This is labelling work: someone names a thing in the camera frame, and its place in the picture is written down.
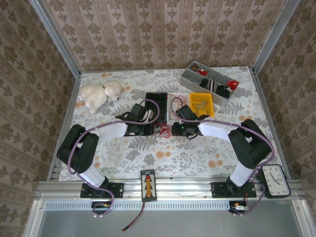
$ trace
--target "circuit board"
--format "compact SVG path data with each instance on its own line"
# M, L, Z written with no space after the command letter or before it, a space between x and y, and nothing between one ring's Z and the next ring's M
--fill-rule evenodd
M140 171L142 181L142 201L157 201L155 170Z

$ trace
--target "gray floor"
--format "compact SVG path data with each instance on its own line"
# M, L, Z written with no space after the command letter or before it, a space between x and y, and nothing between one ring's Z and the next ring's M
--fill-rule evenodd
M94 218L90 211L46 211L40 237L300 237L290 201L263 201L248 215L228 211L113 211Z

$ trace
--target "clock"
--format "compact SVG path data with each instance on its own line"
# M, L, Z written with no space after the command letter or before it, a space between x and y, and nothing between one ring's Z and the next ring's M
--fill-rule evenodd
M266 198L285 198L291 195L283 169L279 164L263 165L258 173L260 183L266 187Z

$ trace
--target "patterned wall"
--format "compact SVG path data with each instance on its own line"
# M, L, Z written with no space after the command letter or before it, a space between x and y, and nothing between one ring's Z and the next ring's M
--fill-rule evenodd
M0 236L20 236L74 78L27 0L0 0Z
M80 70L252 66L285 0L43 0Z
M259 74L293 178L316 222L316 1L301 0Z

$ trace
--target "patterned fabric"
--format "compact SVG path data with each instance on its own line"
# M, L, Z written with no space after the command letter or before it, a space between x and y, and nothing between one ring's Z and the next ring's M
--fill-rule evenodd
M285 0L43 0L80 71L250 66Z
M316 1L300 1L259 76L316 223Z
M240 123L253 119L264 134L273 140L258 94L248 67L213 68L240 82L226 107L214 104L215 118ZM140 103L146 92L188 93L180 85L183 69L146 70L114 73L86 73L81 76L81 86L109 79L120 81L123 92L118 101L106 102L95 114L90 114L84 103L77 98L72 125L91 128L111 121L115 116L130 111ZM274 163L281 164L278 152ZM154 136L119 137L99 145L94 164L109 178L138 178L140 170L155 169L156 176L210 176L231 174L238 159L232 145L215 137L156 138ZM64 164L60 181L74 180Z
M0 236L21 236L74 83L27 1L0 0Z

